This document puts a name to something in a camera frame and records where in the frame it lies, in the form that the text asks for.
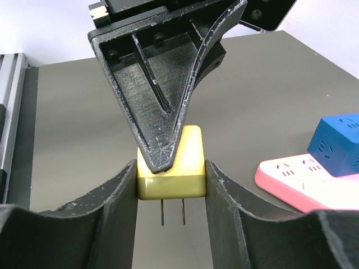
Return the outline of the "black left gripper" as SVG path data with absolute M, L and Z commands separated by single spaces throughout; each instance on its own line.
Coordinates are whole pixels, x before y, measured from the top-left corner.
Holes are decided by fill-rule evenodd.
M 235 25 L 274 31 L 295 1 L 97 1 L 90 45 L 153 173 L 174 163 L 191 94 Z

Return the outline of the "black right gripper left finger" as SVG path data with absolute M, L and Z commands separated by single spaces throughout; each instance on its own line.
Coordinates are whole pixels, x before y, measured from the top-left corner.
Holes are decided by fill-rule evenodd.
M 2 268 L 131 268 L 137 162 L 54 211 L 1 206 Z

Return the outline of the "blue cube socket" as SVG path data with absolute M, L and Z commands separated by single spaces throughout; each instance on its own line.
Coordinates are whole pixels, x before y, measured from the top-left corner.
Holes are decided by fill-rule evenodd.
M 307 152 L 334 177 L 358 173 L 358 114 L 322 117 Z

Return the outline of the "yellow plug adapter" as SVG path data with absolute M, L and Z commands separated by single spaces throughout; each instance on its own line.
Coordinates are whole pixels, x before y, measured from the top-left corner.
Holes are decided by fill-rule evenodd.
M 159 200 L 161 225 L 164 225 L 164 200 L 180 199 L 182 222 L 186 223 L 185 199 L 206 195 L 206 171 L 201 128 L 183 127 L 173 166 L 154 174 L 142 153 L 137 151 L 137 191 L 141 200 Z

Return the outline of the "pink triangular power strip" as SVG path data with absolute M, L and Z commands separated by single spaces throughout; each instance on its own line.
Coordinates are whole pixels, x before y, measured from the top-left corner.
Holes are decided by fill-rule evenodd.
M 358 174 L 330 175 L 310 154 L 263 161 L 255 183 L 300 210 L 358 210 Z

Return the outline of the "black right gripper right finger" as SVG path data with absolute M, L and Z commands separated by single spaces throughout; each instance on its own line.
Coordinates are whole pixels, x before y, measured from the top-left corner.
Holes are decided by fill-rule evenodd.
M 208 160 L 206 214 L 214 268 L 357 268 L 358 212 L 298 214 L 252 193 Z

